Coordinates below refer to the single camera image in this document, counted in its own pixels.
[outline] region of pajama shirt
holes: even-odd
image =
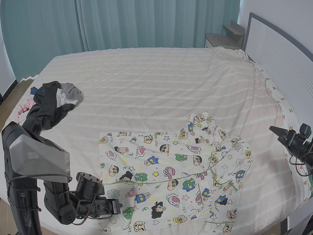
[[[252,163],[246,140],[228,136],[208,112],[180,131],[100,133],[101,180],[120,215],[102,232],[162,229],[207,217],[205,231],[231,232],[242,180]]]

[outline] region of curtain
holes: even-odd
[[[130,47],[203,48],[226,34],[240,0],[1,0],[3,39],[18,80],[58,55]]]

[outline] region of barcode label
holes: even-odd
[[[113,205],[114,214],[117,214],[117,209],[116,209],[115,201],[112,201],[112,205]]]

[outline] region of bedside cabinet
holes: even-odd
[[[223,27],[228,30],[228,36],[207,33],[205,35],[205,48],[222,46],[225,49],[241,49],[245,33],[244,27],[233,20],[230,21],[230,25],[223,25]]]

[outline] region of star print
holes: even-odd
[[[186,195],[186,196],[184,196],[184,195],[182,196],[182,199],[184,199],[184,200],[186,200],[186,201],[188,200],[188,198],[189,198],[189,197],[188,197],[187,195]]]

